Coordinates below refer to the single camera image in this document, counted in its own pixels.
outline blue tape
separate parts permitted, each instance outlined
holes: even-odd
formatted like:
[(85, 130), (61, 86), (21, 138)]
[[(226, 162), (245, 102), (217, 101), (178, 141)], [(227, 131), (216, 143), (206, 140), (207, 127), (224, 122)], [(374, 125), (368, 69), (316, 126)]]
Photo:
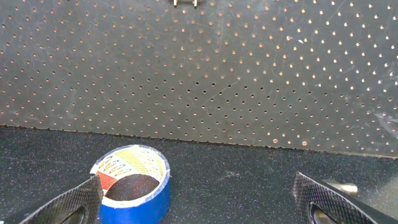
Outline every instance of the blue tape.
[[(101, 159), (99, 159), (96, 164), (91, 169), (90, 173), (95, 173), (98, 164), (104, 160), (108, 155), (114, 153), (115, 151), (124, 150), (129, 147), (134, 146), (124, 146), (112, 150), (111, 152), (104, 155)], [(135, 206), (113, 206), (109, 203), (103, 203), (99, 210), (99, 218), (102, 224), (114, 224), (114, 223), (134, 223), (134, 224), (156, 224), (163, 219), (167, 211), (170, 207), (170, 185), (171, 185), (171, 178), (170, 178), (170, 167), (167, 159), (160, 153), (158, 150), (153, 149), (149, 146), (138, 146), (141, 149), (148, 149), (150, 151), (156, 152), (158, 156), (162, 158), (165, 162), (165, 178), (160, 183), (159, 188), (150, 195), (147, 195), (142, 203)]]

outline blue tape roll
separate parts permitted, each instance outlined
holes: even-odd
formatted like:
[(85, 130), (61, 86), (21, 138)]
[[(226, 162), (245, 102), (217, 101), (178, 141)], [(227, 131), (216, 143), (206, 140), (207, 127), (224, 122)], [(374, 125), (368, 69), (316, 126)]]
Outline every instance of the blue tape roll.
[(99, 210), (99, 218), (102, 224), (109, 223), (145, 223), (155, 224), (161, 221), (164, 215), (167, 213), (170, 206), (170, 167), (167, 159), (158, 150), (149, 146), (131, 145), (117, 148), (99, 159), (91, 169), (90, 173), (97, 173), (102, 165), (108, 161), (111, 161), (117, 152), (123, 150), (134, 150), (148, 151), (153, 155), (159, 156), (160, 161), (164, 162), (165, 173), (162, 177), (162, 181), (159, 182), (159, 186), (152, 191), (150, 194), (141, 197), (136, 200), (120, 202), (114, 201), (110, 198), (104, 197), (101, 208)]

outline perforated panel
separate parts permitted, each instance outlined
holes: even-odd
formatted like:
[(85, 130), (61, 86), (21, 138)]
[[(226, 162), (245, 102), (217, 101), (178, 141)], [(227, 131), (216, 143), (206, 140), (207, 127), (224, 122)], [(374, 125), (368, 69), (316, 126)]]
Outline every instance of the perforated panel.
[(0, 3), (0, 123), (397, 156), (398, 3)]

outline table surface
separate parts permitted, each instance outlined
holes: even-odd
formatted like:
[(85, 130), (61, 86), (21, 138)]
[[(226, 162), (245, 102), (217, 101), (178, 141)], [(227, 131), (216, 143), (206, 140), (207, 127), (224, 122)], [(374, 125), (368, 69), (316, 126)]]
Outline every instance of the table surface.
[(161, 151), (172, 203), (161, 223), (298, 223), (297, 171), (352, 182), (357, 199), (398, 218), (398, 160), (296, 149), (0, 128), (0, 220), (88, 178), (94, 162), (128, 144)]

